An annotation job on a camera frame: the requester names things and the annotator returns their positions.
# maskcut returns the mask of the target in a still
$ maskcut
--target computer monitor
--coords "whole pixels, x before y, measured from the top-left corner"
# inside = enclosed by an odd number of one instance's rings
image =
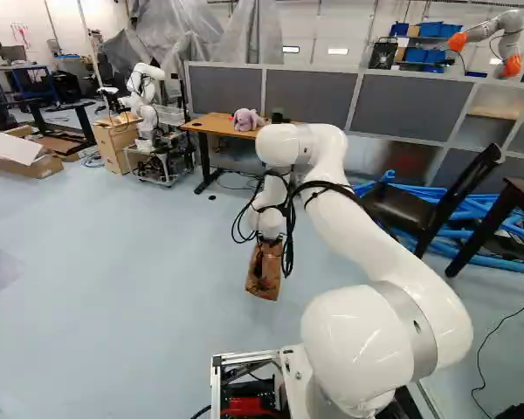
[[[9,63],[20,60],[27,61],[23,45],[3,46],[0,48],[0,55],[2,55],[2,59]]]

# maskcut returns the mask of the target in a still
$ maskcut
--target paper bag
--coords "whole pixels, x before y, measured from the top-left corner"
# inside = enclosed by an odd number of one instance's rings
[[[245,289],[249,293],[261,299],[277,301],[281,283],[282,255],[281,239],[254,245],[245,282]]]

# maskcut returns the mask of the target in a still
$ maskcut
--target wire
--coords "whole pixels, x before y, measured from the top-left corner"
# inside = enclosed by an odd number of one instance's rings
[[[481,404],[479,404],[479,402],[477,401],[477,399],[475,398],[475,393],[485,389],[485,387],[487,386],[486,384],[486,379],[485,377],[483,376],[483,372],[481,371],[481,366],[479,365],[479,355],[481,353],[481,349],[483,349],[483,347],[485,346],[485,344],[487,343],[487,341],[489,340],[489,338],[495,333],[497,332],[497,330],[499,330],[499,328],[503,325],[503,323],[505,322],[505,320],[507,319],[511,319],[512,317],[522,313],[524,311],[524,306],[518,310],[517,312],[514,312],[512,314],[509,314],[508,316],[504,317],[500,322],[499,324],[491,331],[487,334],[486,338],[483,339],[483,342],[481,342],[481,345],[479,346],[479,349],[478,349],[478,353],[477,353],[477,356],[476,356],[476,362],[477,362],[477,366],[478,366],[478,372],[479,372],[479,376],[481,377],[481,386],[479,387],[476,387],[476,388],[472,388],[472,391],[471,391],[471,395],[472,395],[472,399],[473,401],[475,402],[475,404],[478,405],[478,407],[481,409],[481,411],[484,413],[485,416],[487,416],[489,419],[493,419],[493,417],[491,415],[489,415],[485,409],[483,409],[483,407],[481,406]]]
[[[267,170],[264,173],[264,177],[266,177],[267,175],[280,178],[282,182],[286,185],[286,189],[289,189],[289,184],[287,183],[286,179],[284,178],[284,175],[279,174],[275,172],[274,170]],[[254,200],[256,199],[256,196],[258,195],[260,189],[262,188],[264,177],[259,179],[256,185],[256,188],[252,193],[251,199],[238,212],[237,216],[233,220],[233,224],[231,225],[231,238],[237,244],[243,244],[246,242],[250,242],[256,238],[258,246],[261,249],[260,232],[258,230],[251,230],[250,233],[246,235],[243,233],[243,231],[241,231],[240,224],[242,223],[243,216],[245,215],[246,211],[252,206],[252,203],[254,202]],[[386,224],[383,220],[381,220],[380,217],[377,214],[375,214],[375,212],[371,208],[367,208],[367,205],[363,202],[363,200],[358,195],[356,195],[355,192],[351,189],[351,185],[342,185],[339,183],[332,183],[332,182],[327,182],[327,181],[305,182],[305,183],[302,183],[293,192],[288,190],[288,194],[287,194],[285,201],[278,205],[268,205],[268,206],[261,207],[261,208],[252,207],[259,214],[263,213],[265,210],[268,210],[270,208],[279,210],[281,214],[283,215],[283,217],[286,219],[286,234],[285,234],[285,239],[284,239],[284,244],[283,244],[283,253],[281,254],[281,257],[282,257],[281,258],[281,270],[283,271],[284,276],[286,278],[293,271],[293,260],[294,260],[293,231],[295,230],[295,224],[297,223],[297,213],[295,211],[293,200],[303,190],[310,189],[310,188],[319,188],[322,190],[319,190],[318,192],[313,192],[312,196],[310,196],[307,199],[307,201],[305,202],[305,207],[311,201],[313,201],[318,196],[320,196],[321,194],[326,193],[328,191],[334,191],[336,193],[344,195],[345,197],[349,198],[351,201],[359,205],[375,223],[382,226],[384,231],[386,231],[392,238],[394,238],[397,241],[396,235],[393,233],[393,231],[388,226],[388,224]]]
[[[408,7],[406,8],[405,10],[405,15],[403,15],[403,22],[405,23],[405,19],[407,18],[408,16],[408,11],[410,10],[410,4],[411,4],[411,0],[408,0]]]
[[[211,410],[211,405],[209,404],[205,408],[198,410],[190,419],[197,419],[198,417],[200,417],[201,415],[203,415],[206,412],[209,412],[210,410]]]
[[[493,55],[494,55],[495,57],[497,57],[498,59],[500,59],[501,61],[503,60],[503,58],[501,58],[500,55],[499,55],[497,52],[495,52],[495,50],[493,49],[493,41],[494,41],[495,39],[497,39],[497,38],[502,38],[502,37],[504,37],[505,35],[506,35],[506,34],[503,33],[502,35],[499,35],[499,36],[497,36],[497,37],[492,37],[491,39],[489,39],[489,49],[491,50],[491,52],[493,53]]]
[[[448,51],[456,52],[458,54],[458,56],[460,57],[460,60],[462,61],[462,67],[464,67],[464,75],[465,75],[465,73],[466,73],[465,61],[464,61],[464,57],[462,57],[462,54],[460,54],[460,52],[456,51],[456,50],[449,49]]]
[[[99,151],[87,155],[82,161],[81,165],[85,168],[102,168],[105,166],[105,162],[101,159]]]
[[[252,377],[253,379],[255,379],[255,380],[258,380],[258,381],[265,381],[264,378],[257,377],[257,376],[254,375],[253,373],[248,373],[248,375],[249,375],[250,377]]]

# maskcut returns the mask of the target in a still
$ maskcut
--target stuffed toy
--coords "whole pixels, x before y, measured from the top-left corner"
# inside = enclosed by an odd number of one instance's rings
[[[238,109],[233,115],[233,125],[235,131],[253,131],[256,127],[262,127],[264,119],[256,113],[256,109]]]

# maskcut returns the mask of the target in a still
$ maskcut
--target white panel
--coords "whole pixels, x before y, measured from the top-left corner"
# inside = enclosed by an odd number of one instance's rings
[[[0,157],[30,166],[43,146],[33,141],[0,133]]]

